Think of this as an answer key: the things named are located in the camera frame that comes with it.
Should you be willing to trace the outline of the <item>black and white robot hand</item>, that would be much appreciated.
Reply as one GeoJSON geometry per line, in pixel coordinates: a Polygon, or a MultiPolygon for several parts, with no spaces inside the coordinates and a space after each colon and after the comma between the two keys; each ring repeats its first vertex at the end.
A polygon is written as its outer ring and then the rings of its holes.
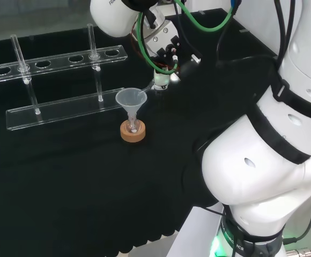
{"type": "Polygon", "coordinates": [[[177,69],[173,74],[165,75],[154,71],[151,89],[161,91],[166,90],[169,84],[177,83],[194,72],[201,58],[182,45],[184,40],[179,38],[178,31],[170,20],[155,21],[154,26],[152,29],[149,23],[144,21],[145,52],[149,54],[150,59],[158,68],[170,71],[175,65],[173,56],[177,57],[177,69]]]}

